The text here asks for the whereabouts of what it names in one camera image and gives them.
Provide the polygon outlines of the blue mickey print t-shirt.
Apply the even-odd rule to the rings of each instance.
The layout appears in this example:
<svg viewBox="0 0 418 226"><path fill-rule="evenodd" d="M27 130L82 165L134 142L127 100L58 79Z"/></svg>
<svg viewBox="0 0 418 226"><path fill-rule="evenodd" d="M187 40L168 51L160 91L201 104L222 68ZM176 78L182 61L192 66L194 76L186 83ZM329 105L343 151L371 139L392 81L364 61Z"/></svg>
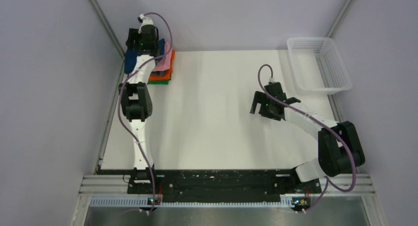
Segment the blue mickey print t-shirt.
<svg viewBox="0 0 418 226"><path fill-rule="evenodd" d="M159 45L159 52L157 54L158 56L163 55L165 53L165 43L166 41L164 38L158 41L158 45ZM137 52L132 49L127 49L125 52L124 73L127 75L132 73L136 62L137 62Z"/></svg>

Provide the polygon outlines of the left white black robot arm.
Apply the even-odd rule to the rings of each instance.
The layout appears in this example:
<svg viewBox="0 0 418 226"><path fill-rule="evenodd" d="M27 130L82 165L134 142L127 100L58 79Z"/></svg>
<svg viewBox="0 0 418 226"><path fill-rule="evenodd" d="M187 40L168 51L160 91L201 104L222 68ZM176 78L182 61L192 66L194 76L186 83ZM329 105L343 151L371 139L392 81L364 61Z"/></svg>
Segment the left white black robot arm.
<svg viewBox="0 0 418 226"><path fill-rule="evenodd" d="M133 136L134 142L131 182L139 184L146 193L152 193L158 187L158 180L153 172L154 162L150 147L146 143L146 120L153 112L147 83L156 66L154 58L160 54L158 40L158 29L154 25L129 29L124 64L128 81L119 84L118 87L121 93L118 113L126 118L123 126Z"/></svg>

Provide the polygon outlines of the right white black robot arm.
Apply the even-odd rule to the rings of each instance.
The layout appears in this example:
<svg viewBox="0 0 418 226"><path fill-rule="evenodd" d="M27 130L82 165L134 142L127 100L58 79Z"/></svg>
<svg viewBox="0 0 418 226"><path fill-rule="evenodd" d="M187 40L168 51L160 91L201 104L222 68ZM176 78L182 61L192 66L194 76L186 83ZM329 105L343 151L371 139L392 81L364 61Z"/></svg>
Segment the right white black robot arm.
<svg viewBox="0 0 418 226"><path fill-rule="evenodd" d="M299 99L288 98L279 82L269 82L263 88L263 92L254 93L251 114L255 113L259 105L258 113L262 117L290 122L317 141L318 156L294 167L296 175L289 179L289 186L294 192L303 192L311 180L351 173L365 163L365 155L353 123L327 119L309 109Z"/></svg>

